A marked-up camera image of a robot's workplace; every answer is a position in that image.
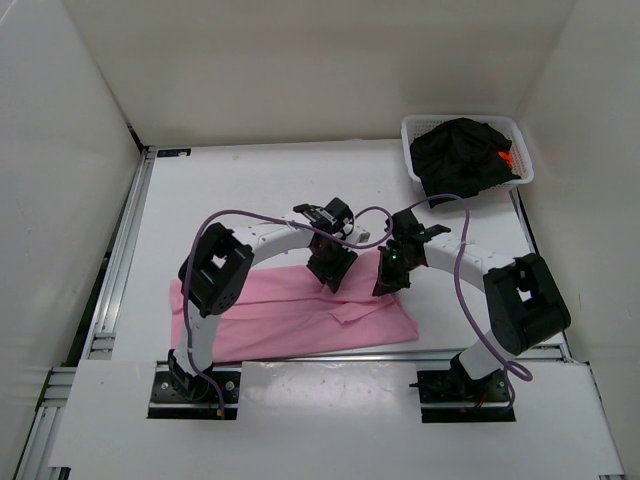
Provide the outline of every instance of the white basket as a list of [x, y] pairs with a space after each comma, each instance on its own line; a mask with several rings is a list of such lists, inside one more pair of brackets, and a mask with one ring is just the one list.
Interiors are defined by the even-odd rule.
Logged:
[[404, 150], [404, 162], [411, 177], [414, 190], [424, 192], [422, 183], [415, 173], [411, 163], [411, 151], [409, 147], [416, 137], [424, 135], [447, 120], [465, 117], [476, 122], [488, 123], [505, 137], [511, 140], [511, 156], [513, 157], [513, 173], [520, 175], [521, 179], [509, 180], [508, 182], [491, 187], [484, 192], [508, 191], [513, 187], [529, 183], [533, 180], [533, 165], [531, 157], [524, 144], [522, 134], [514, 122], [509, 117], [499, 115], [409, 115], [402, 119], [402, 148]]

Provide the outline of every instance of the pink fabric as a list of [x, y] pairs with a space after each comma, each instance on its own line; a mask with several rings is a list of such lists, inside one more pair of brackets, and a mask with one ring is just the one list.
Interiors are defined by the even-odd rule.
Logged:
[[[372, 297], [378, 253], [358, 257], [337, 293], [305, 266], [251, 270], [236, 304], [222, 316], [214, 362], [289, 357], [418, 338], [416, 323], [391, 296]], [[172, 348], [183, 323], [182, 283], [172, 280]]]

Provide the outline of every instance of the white platform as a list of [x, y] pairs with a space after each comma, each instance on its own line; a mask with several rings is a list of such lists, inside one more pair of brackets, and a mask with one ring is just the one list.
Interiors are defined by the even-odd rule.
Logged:
[[153, 362], [85, 360], [50, 465], [70, 480], [597, 480], [622, 473], [588, 367], [527, 362], [514, 423], [422, 424], [411, 363], [243, 367], [236, 421], [146, 418]]
[[[419, 199], [411, 188], [400, 140], [322, 142], [290, 145], [194, 148], [189, 157], [155, 160], [142, 224], [118, 323], [114, 360], [165, 359], [169, 346], [169, 281], [177, 276], [193, 235], [209, 214], [240, 208], [280, 215], [294, 205], [324, 205], [334, 196], [354, 212], [376, 204], [391, 212]], [[469, 238], [503, 254], [529, 253], [506, 193], [471, 199]], [[442, 223], [460, 233], [463, 215], [455, 204], [415, 209], [430, 226]], [[383, 216], [367, 214], [362, 225], [372, 238], [383, 234]], [[228, 217], [229, 227], [251, 220]], [[308, 251], [281, 255], [259, 266], [305, 264]], [[451, 275], [432, 269], [412, 273], [412, 288], [401, 292], [407, 312], [418, 321], [420, 339], [358, 352], [464, 349], [476, 338], [464, 319]], [[484, 295], [465, 289], [472, 312], [488, 329]], [[562, 342], [561, 336], [548, 344]]]

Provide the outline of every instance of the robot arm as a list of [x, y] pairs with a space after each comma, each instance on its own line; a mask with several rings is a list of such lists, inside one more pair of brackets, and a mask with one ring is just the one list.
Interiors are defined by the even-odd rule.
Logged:
[[[354, 225], [349, 207], [334, 198], [326, 207], [299, 205], [282, 217], [285, 222], [308, 225], [338, 239], [361, 243], [368, 232]], [[191, 355], [198, 369], [213, 362], [213, 340], [222, 314], [236, 302], [252, 266], [289, 250], [309, 248], [308, 268], [320, 282], [336, 292], [357, 255], [313, 231], [290, 224], [261, 223], [230, 230], [215, 223], [199, 239], [189, 287], [188, 318], [193, 332]], [[187, 262], [178, 273], [186, 276]], [[193, 396], [202, 379], [189, 361], [186, 326], [180, 343], [169, 352], [169, 369], [185, 397]]]
[[[425, 228], [407, 209], [393, 215], [392, 235], [387, 245], [380, 247], [374, 295], [409, 287], [409, 272], [421, 265], [454, 273], [461, 239], [450, 229], [441, 225]], [[564, 331], [571, 323], [553, 277], [539, 255], [510, 258], [467, 244], [460, 278], [485, 293], [491, 324], [485, 337], [506, 361]], [[452, 360], [452, 384], [459, 388], [461, 398], [469, 397], [502, 367], [478, 341]]]

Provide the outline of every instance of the black cloth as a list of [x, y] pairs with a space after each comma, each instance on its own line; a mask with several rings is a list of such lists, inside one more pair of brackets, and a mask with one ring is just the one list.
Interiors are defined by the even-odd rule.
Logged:
[[[463, 198], [521, 178], [498, 154], [511, 140], [486, 123], [456, 118], [438, 125], [411, 144], [413, 171], [429, 195], [454, 193]], [[432, 200], [432, 207], [448, 200]]]

